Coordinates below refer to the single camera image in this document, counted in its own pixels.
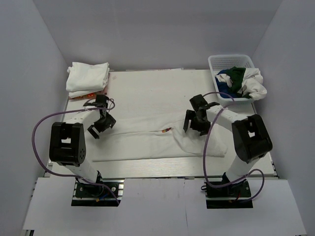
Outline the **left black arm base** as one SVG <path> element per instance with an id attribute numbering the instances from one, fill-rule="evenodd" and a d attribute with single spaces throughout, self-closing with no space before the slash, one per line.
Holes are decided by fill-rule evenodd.
<path id="1" fill-rule="evenodd" d="M 120 202 L 123 196 L 124 180 L 103 180 Z M 73 207 L 117 207 L 113 195 L 107 188 L 76 181 L 71 201 Z"/>

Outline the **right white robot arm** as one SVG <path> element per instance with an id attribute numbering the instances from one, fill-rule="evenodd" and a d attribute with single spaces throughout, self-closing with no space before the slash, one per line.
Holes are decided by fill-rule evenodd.
<path id="1" fill-rule="evenodd" d="M 187 110 L 183 130 L 189 128 L 206 135 L 203 150 L 203 172 L 206 174 L 206 151 L 210 133 L 215 124 L 232 132 L 236 156 L 228 171 L 222 176 L 222 184 L 207 184 L 213 188 L 222 188 L 228 196 L 234 196 L 240 190 L 240 182 L 251 174 L 251 168 L 269 151 L 273 144 L 261 116 L 254 114 L 246 116 L 229 110 L 217 102 L 208 103 L 199 94 L 191 98 L 193 110 Z"/>

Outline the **white graphic print t shirt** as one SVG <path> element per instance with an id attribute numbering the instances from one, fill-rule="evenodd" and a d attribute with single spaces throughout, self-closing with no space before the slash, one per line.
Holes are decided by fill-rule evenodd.
<path id="1" fill-rule="evenodd" d="M 103 162 L 201 157 L 206 135 L 200 136 L 191 128 L 185 133 L 184 119 L 184 112 L 119 119 L 112 129 L 101 133 L 99 139 L 86 133 L 87 158 Z M 226 152 L 227 146 L 213 128 L 206 155 L 224 157 Z"/>

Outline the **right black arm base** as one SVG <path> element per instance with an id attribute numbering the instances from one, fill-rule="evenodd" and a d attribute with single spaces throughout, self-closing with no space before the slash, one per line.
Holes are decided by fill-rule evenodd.
<path id="1" fill-rule="evenodd" d="M 206 182 L 201 186 L 206 195 L 207 209 L 253 208 L 250 186 L 247 180 L 224 188 L 210 187 Z"/>

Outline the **blue t shirt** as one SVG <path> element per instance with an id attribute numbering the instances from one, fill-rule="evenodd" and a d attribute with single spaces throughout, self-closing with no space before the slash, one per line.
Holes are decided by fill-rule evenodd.
<path id="1" fill-rule="evenodd" d="M 231 80 L 230 80 L 230 76 L 228 76 L 226 74 L 226 70 L 221 70 L 216 76 L 216 84 L 218 86 L 218 90 L 219 92 L 223 92 L 224 94 L 220 94 L 220 96 L 222 98 L 229 98 L 230 96 L 233 98 L 241 98 L 242 94 L 241 93 L 234 93 L 234 92 L 230 92 L 229 89 L 230 87 L 228 86 L 229 84 L 227 82 L 229 82 L 231 84 Z"/>

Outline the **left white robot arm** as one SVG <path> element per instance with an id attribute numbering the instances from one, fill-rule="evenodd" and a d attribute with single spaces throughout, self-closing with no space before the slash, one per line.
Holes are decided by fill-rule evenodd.
<path id="1" fill-rule="evenodd" d="M 87 190 L 93 196 L 103 193 L 104 184 L 99 181 L 100 173 L 87 159 L 85 133 L 94 139 L 113 128 L 116 120 L 109 114 L 109 102 L 112 99 L 104 94 L 88 101 L 83 109 L 74 111 L 74 115 L 63 122 L 55 122 L 51 128 L 49 158 L 51 161 L 69 169 L 75 177 L 88 183 Z"/>

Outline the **dark green t shirt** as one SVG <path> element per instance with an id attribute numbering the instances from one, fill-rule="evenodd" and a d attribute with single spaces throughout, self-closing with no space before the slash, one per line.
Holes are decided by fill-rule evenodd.
<path id="1" fill-rule="evenodd" d="M 228 69 L 228 71 L 226 71 L 226 74 L 230 76 L 230 80 L 232 83 L 229 91 L 234 92 L 234 93 L 241 93 L 242 98 L 250 99 L 250 96 L 248 94 L 245 94 L 241 90 L 245 71 L 246 71 L 246 68 L 243 68 L 243 67 L 233 67 L 231 69 Z"/>

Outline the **plain white t shirt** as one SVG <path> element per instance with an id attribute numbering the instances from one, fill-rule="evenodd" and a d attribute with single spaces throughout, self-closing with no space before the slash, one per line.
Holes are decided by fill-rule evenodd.
<path id="1" fill-rule="evenodd" d="M 258 68 L 246 68 L 241 90 L 245 94 L 248 94 L 250 99 L 261 100 L 265 98 L 267 89 L 263 86 L 263 77 Z"/>

